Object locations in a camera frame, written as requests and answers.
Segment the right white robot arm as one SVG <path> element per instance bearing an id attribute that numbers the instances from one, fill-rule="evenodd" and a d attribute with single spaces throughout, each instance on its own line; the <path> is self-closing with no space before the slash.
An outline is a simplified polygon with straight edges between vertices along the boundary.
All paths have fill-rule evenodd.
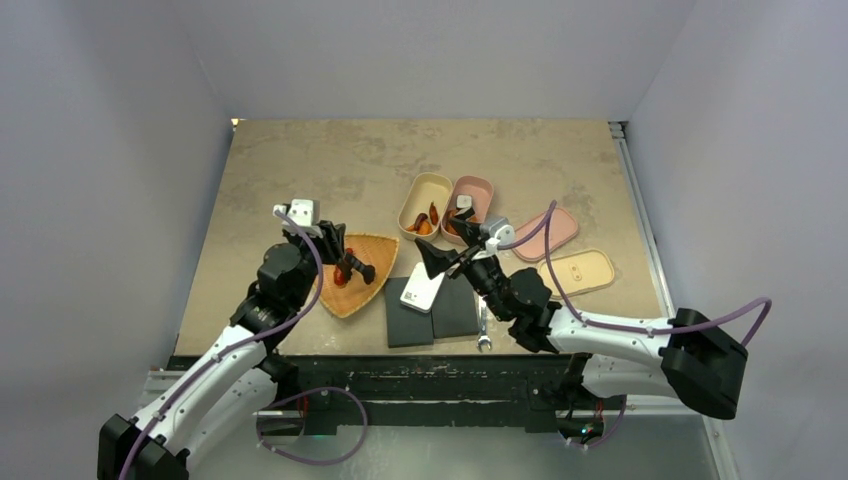
<path id="1" fill-rule="evenodd" d="M 496 320 L 523 349 L 567 354 L 561 381 L 564 399 L 576 407 L 623 395 L 678 399 L 707 417 L 732 420 L 737 414 L 748 360 L 744 343 L 719 322 L 693 309 L 671 318 L 630 318 L 577 310 L 566 298 L 554 300 L 533 267 L 506 275 L 500 251 L 519 243 L 503 218 L 483 223 L 466 209 L 449 222 L 466 244 L 443 250 L 418 239 L 429 278 L 464 277 Z"/>

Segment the red brown sausage piece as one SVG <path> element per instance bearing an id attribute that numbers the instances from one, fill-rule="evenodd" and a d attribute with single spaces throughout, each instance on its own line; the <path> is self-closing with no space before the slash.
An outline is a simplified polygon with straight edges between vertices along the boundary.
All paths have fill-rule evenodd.
<path id="1" fill-rule="evenodd" d="M 439 212 L 435 206 L 435 203 L 432 202 L 429 206 L 428 210 L 429 221 L 433 226 L 439 225 Z"/>

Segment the dark red octopus tentacle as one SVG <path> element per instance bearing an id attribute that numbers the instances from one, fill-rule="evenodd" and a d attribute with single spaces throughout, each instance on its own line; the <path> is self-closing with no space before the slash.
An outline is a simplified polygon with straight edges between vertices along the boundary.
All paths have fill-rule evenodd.
<path id="1" fill-rule="evenodd" d="M 427 222 L 428 220 L 429 220 L 429 215 L 427 213 L 420 213 L 416 217 L 416 219 L 415 219 L 415 221 L 412 225 L 413 229 L 415 231 L 417 231 L 418 229 L 421 228 L 421 225 L 424 224 L 425 222 Z"/>

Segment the pink lunch box lid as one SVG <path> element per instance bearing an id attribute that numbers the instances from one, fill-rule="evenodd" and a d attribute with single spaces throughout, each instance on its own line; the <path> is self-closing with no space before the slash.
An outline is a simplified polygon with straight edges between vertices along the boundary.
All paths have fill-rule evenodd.
<path id="1" fill-rule="evenodd" d="M 539 226 L 544 219 L 545 213 L 540 213 L 532 219 L 524 222 L 516 228 L 516 238 L 524 239 L 535 227 Z M 564 245 L 574 238 L 579 231 L 578 222 L 564 208 L 556 207 L 551 216 L 549 235 L 549 246 L 551 251 Z M 521 260 L 537 262 L 545 256 L 544 250 L 544 228 L 529 241 L 513 249 L 513 253 Z"/>

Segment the orange fried chicken piece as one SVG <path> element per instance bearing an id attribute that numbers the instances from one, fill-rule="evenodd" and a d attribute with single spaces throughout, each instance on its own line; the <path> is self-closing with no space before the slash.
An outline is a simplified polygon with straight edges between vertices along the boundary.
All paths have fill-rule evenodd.
<path id="1" fill-rule="evenodd" d="M 458 235 L 458 232 L 456 231 L 456 229 L 454 228 L 453 224 L 451 223 L 451 219 L 452 219 L 452 218 L 453 218 L 456 214 L 457 214 L 457 210 L 456 210 L 456 209 L 451 209 L 451 210 L 449 210 L 449 211 L 447 211 L 447 212 L 445 213 L 445 218 L 444 218 L 444 228 L 445 228 L 445 230 L 446 230 L 448 233 L 450 233 L 451 235 L 455 235 L 455 236 L 457 236 L 457 235 Z"/>

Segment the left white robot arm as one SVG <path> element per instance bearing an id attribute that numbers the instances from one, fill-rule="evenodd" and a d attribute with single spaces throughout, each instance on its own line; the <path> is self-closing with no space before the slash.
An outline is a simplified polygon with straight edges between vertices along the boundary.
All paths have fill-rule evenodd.
<path id="1" fill-rule="evenodd" d="M 212 347 L 173 385 L 130 418 L 101 427 L 99 479 L 187 479 L 253 412 L 308 396 L 298 368 L 275 348 L 315 306 L 327 265 L 344 260 L 346 227 L 322 220 L 283 224 L 257 279 Z"/>

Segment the sushi roll with seaweed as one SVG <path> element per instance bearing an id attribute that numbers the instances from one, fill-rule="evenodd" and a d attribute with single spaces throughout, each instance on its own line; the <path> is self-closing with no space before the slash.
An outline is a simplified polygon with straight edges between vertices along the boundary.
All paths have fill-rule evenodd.
<path id="1" fill-rule="evenodd" d="M 472 208 L 473 197 L 471 195 L 459 194 L 456 197 L 456 208 L 459 210 Z"/>

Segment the pink lunch box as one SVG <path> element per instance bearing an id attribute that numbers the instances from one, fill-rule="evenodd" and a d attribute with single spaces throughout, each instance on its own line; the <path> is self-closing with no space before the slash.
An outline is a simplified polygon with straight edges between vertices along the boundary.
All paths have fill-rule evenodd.
<path id="1" fill-rule="evenodd" d="M 494 197 L 494 186 L 492 183 L 487 179 L 473 175 L 460 177 L 454 183 L 445 213 L 451 209 L 456 209 L 457 212 L 459 211 L 459 209 L 456 208 L 456 197 L 459 194 L 471 195 L 473 197 L 472 209 L 475 211 L 477 219 L 482 223 L 487 217 L 489 207 Z M 450 243 L 462 245 L 463 240 L 458 235 L 451 235 L 445 230 L 445 213 L 441 218 L 443 237 Z"/>

